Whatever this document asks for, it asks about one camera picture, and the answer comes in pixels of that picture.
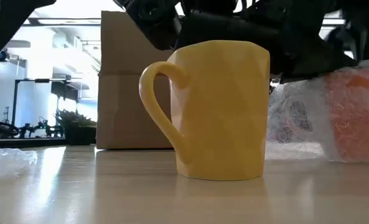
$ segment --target ceiling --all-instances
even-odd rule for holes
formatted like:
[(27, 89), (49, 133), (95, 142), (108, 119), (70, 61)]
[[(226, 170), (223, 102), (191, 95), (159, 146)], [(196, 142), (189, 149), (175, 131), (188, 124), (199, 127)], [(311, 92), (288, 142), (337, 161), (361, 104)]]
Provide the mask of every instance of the ceiling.
[(62, 31), (68, 35), (79, 37), (84, 43), (90, 41), (91, 44), (83, 45), (84, 51), (88, 52), (94, 59), (101, 61), (101, 29), (100, 26), (94, 27), (70, 27), (70, 28), (58, 28), (58, 31)]
[(101, 11), (123, 11), (113, 0), (57, 0), (51, 6), (36, 9), (40, 17), (100, 18)]

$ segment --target bubble wrap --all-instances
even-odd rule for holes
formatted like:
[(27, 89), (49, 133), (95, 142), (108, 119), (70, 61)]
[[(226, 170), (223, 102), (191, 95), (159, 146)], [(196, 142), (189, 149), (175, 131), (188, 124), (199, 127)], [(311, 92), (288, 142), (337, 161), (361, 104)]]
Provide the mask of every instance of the bubble wrap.
[(369, 65), (277, 86), (266, 159), (369, 162)]
[(35, 151), (0, 149), (0, 178), (18, 176), (36, 163)]

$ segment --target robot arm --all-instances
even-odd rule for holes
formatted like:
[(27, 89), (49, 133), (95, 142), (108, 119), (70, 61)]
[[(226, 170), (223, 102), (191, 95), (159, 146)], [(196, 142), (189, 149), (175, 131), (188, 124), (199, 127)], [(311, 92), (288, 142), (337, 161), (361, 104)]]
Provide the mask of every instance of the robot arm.
[[(254, 42), (270, 51), (271, 72), (281, 77), (281, 83), (369, 59), (369, 1), (260, 0), (239, 13), (233, 13), (237, 0), (114, 1), (157, 49), (217, 39)], [(177, 15), (176, 4), (181, 4), (185, 16)], [(326, 42), (319, 37), (324, 16), (339, 9), (346, 24)], [(352, 50), (355, 60), (344, 50)]]
[(36, 8), (54, 3), (55, 0), (0, 0), (0, 51)]

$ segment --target table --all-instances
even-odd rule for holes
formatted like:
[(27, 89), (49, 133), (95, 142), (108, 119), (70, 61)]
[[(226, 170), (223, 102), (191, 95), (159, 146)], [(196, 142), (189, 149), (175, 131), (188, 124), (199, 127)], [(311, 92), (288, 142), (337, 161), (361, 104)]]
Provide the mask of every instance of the table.
[(187, 179), (174, 151), (37, 148), (0, 179), (0, 223), (369, 223), (369, 165), (266, 161), (247, 181)]

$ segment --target yellow mug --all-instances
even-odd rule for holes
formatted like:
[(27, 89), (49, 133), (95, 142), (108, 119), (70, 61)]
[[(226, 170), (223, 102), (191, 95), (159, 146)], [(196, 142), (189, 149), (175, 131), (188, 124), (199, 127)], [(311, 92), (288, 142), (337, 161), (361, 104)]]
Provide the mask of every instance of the yellow mug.
[[(263, 174), (269, 63), (269, 52), (256, 44), (213, 40), (145, 69), (140, 97), (172, 143), (180, 174), (208, 180)], [(158, 73), (170, 78), (172, 122), (154, 95)]]

